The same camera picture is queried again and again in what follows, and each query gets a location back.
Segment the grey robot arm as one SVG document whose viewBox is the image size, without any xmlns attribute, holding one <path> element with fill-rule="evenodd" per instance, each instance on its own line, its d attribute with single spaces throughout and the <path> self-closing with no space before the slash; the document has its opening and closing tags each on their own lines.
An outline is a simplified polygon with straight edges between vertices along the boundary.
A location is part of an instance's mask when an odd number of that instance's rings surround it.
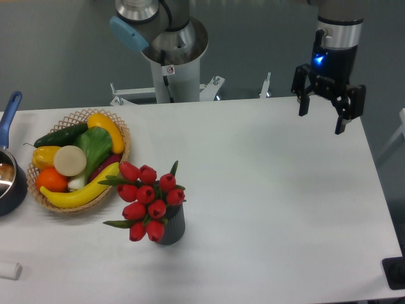
<svg viewBox="0 0 405 304">
<path fill-rule="evenodd" d="M 351 85 L 350 76 L 363 25 L 359 1 L 315 1 L 318 25 L 311 61 L 295 69 L 291 91 L 299 115 L 309 110 L 312 95 L 335 108 L 335 133 L 363 114 L 366 87 Z M 191 17 L 188 1 L 117 1 L 109 22 L 115 37 L 127 48 L 143 54 L 153 74 L 159 103 L 212 101 L 223 84 L 213 77 L 200 83 L 200 59 L 208 47 L 204 25 Z"/>
</svg>

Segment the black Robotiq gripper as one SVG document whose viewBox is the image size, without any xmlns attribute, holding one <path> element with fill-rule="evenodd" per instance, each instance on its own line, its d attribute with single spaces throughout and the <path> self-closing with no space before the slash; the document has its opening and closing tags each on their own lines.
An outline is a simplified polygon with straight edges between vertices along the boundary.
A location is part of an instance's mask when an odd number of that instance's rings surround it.
<svg viewBox="0 0 405 304">
<path fill-rule="evenodd" d="M 296 67 L 291 86 L 291 92 L 299 102 L 300 117 L 308 113 L 312 92 L 332 101 L 338 114 L 337 135 L 363 114 L 366 86 L 349 85 L 357 50 L 357 46 L 344 49 L 313 47 L 310 65 L 305 63 Z"/>
</svg>

